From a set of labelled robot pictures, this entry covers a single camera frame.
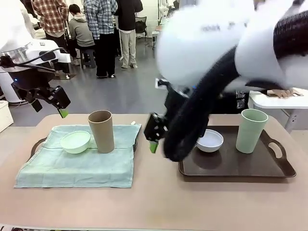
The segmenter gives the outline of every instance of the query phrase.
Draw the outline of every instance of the cup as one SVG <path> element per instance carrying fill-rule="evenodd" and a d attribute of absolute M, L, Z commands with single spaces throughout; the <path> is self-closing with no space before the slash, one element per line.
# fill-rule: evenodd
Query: cup
<path fill-rule="evenodd" d="M 268 115 L 262 111 L 256 109 L 243 110 L 242 122 L 237 134 L 236 149 L 241 153 L 252 153 L 268 119 Z"/>
<path fill-rule="evenodd" d="M 115 148 L 111 112 L 105 110 L 92 112 L 88 117 L 88 122 L 92 130 L 98 152 L 111 152 Z"/>

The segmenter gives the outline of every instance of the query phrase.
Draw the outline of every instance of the black jacket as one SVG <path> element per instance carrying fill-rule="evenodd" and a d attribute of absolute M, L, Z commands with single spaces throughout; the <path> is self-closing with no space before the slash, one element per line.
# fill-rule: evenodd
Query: black jacket
<path fill-rule="evenodd" d="M 134 30 L 136 27 L 135 13 L 143 10 L 141 0 L 116 0 L 120 30 Z"/>

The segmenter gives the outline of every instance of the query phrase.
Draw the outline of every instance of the blue plaid shirt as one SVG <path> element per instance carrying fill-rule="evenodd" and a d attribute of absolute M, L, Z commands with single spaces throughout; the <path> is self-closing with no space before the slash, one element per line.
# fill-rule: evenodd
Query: blue plaid shirt
<path fill-rule="evenodd" d="M 113 34 L 112 15 L 117 10 L 116 0 L 84 0 L 83 6 L 94 39 L 99 39 L 100 34 Z"/>

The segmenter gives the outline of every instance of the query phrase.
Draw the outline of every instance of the light green bowl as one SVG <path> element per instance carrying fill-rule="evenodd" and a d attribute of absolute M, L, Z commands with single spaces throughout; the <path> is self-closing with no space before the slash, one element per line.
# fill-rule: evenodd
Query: light green bowl
<path fill-rule="evenodd" d="M 60 145 L 68 153 L 78 154 L 89 147 L 90 138 L 86 131 L 73 131 L 61 139 Z"/>

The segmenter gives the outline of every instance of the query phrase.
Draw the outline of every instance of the white bowl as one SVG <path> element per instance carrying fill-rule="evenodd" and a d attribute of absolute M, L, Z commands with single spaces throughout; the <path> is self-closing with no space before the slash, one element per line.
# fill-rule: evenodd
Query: white bowl
<path fill-rule="evenodd" d="M 71 154 L 78 154 L 89 147 L 91 135 L 86 131 L 73 131 L 65 135 L 61 141 L 61 147 Z"/>
<path fill-rule="evenodd" d="M 217 151 L 223 143 L 223 137 L 219 132 L 207 129 L 203 137 L 197 141 L 197 147 L 206 153 Z"/>

